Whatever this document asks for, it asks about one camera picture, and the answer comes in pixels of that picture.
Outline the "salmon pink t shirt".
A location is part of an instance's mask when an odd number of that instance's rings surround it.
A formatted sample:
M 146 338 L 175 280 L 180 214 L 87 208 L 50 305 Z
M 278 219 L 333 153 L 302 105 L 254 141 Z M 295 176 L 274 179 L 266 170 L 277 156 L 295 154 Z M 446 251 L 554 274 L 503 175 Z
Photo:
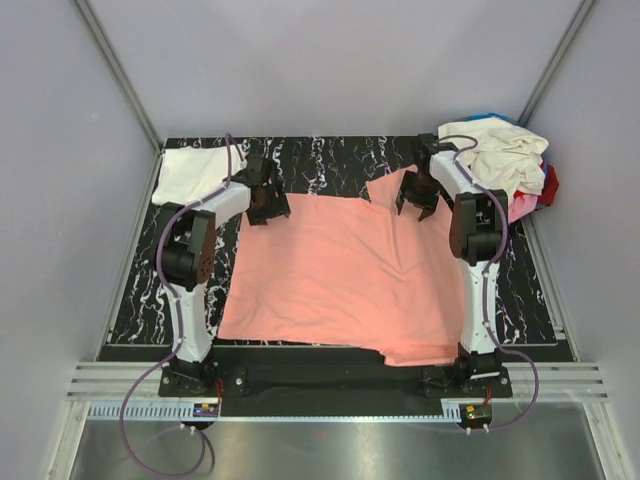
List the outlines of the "salmon pink t shirt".
M 394 172 L 366 198 L 290 194 L 289 217 L 243 223 L 218 335 L 351 346 L 387 365 L 452 362 L 463 328 L 451 211 L 395 206 Z

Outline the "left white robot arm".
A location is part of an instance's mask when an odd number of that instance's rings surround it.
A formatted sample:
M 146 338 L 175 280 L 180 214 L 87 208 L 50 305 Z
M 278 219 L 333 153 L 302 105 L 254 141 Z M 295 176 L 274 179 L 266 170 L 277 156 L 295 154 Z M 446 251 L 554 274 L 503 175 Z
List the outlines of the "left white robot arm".
M 207 331 L 206 290 L 214 270 L 216 230 L 244 214 L 252 226 L 291 214 L 280 179 L 231 181 L 185 205 L 161 207 L 165 223 L 154 266 L 170 305 L 173 342 L 162 362 L 162 382 L 196 396 L 220 385 Z

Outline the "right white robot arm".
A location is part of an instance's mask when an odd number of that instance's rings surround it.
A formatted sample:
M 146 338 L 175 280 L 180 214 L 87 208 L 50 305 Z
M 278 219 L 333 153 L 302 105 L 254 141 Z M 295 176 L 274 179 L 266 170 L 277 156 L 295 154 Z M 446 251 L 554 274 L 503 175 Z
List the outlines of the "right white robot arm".
M 508 236 L 508 199 L 491 190 L 457 159 L 456 147 L 413 146 L 416 170 L 404 174 L 395 205 L 419 209 L 419 221 L 436 213 L 443 196 L 453 201 L 449 248 L 463 280 L 464 322 L 448 381 L 476 396 L 499 380 L 502 359 L 495 339 L 496 282 Z

